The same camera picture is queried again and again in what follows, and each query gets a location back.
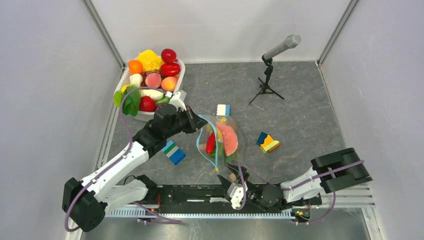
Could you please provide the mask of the pink toy peach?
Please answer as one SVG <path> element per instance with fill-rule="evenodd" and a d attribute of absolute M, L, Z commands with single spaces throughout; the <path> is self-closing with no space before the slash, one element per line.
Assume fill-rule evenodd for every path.
<path fill-rule="evenodd" d="M 150 73 L 144 82 L 147 87 L 159 88 L 162 84 L 162 76 L 159 73 Z"/>

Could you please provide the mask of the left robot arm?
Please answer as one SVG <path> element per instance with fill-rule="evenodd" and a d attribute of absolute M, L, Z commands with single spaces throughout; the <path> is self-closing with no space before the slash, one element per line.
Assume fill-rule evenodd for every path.
<path fill-rule="evenodd" d="M 127 204 L 143 201 L 153 203 L 157 190 L 139 179 L 117 186 L 133 169 L 160 152 L 170 137 L 181 132 L 195 133 L 207 124 L 189 106 L 178 110 L 172 104 L 164 104 L 154 113 L 153 119 L 134 136 L 128 145 L 104 166 L 81 180 L 74 177 L 64 185 L 62 209 L 66 213 L 65 229 L 69 220 L 77 224 L 77 229 L 89 232 L 96 228 L 105 216 Z"/>

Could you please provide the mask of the small red toy chili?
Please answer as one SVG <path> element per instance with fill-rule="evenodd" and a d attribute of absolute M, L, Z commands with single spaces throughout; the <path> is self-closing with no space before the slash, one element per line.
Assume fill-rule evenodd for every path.
<path fill-rule="evenodd" d="M 205 152 L 209 155 L 212 155 L 216 150 L 216 136 L 213 132 L 209 134 L 207 138 Z"/>

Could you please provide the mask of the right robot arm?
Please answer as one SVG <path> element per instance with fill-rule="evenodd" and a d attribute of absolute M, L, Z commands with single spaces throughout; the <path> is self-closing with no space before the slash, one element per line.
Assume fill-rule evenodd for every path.
<path fill-rule="evenodd" d="M 225 192 L 224 198 L 237 211 L 246 205 L 254 205 L 263 212 L 310 205 L 322 191 L 335 193 L 372 181 L 364 161 L 353 147 L 312 159 L 311 167 L 304 174 L 282 183 L 267 181 L 254 185 L 248 182 L 247 167 L 227 164 L 227 168 L 235 174 L 236 181 L 231 182 L 222 175 L 218 179 Z"/>

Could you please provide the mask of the pink toy watermelon slice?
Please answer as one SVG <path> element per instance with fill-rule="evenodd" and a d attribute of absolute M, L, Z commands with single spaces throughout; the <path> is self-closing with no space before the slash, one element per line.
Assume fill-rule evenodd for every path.
<path fill-rule="evenodd" d="M 224 150 L 227 156 L 234 153 L 238 148 L 238 137 L 236 132 L 231 126 L 223 123 L 216 123 L 217 129 L 221 132 Z"/>

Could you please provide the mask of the clear zip top bag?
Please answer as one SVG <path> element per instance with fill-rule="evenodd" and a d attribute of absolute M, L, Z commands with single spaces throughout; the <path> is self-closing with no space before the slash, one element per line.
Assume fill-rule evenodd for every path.
<path fill-rule="evenodd" d="M 199 116 L 207 121 L 207 125 L 203 126 L 199 130 L 199 134 L 196 139 L 196 147 L 200 155 L 213 165 L 214 172 L 216 174 L 222 174 L 226 171 L 226 164 L 237 165 L 238 162 L 244 161 L 246 140 L 244 136 L 242 135 L 242 132 L 237 122 L 231 116 L 217 117 L 214 115 L 201 115 L 201 114 Z M 239 150 L 240 152 L 240 157 L 237 160 L 232 161 L 231 163 L 226 163 L 219 159 L 219 152 L 222 149 L 224 149 L 224 144 L 223 144 L 222 134 L 220 130 L 216 127 L 216 123 L 222 123 L 232 127 L 237 135 L 237 138 L 238 138 L 237 150 Z M 207 154 L 205 151 L 207 139 L 210 133 L 214 133 L 216 137 L 216 148 L 213 154 Z"/>

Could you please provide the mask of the green toy cucumber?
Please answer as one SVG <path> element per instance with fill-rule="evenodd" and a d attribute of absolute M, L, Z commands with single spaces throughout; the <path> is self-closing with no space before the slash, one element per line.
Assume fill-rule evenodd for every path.
<path fill-rule="evenodd" d="M 220 160 L 222 160 L 225 163 L 231 163 L 233 161 L 236 161 L 237 159 L 240 158 L 240 151 L 237 149 L 235 152 L 233 152 L 231 155 L 226 155 L 225 150 L 222 149 L 219 154 L 218 157 Z"/>

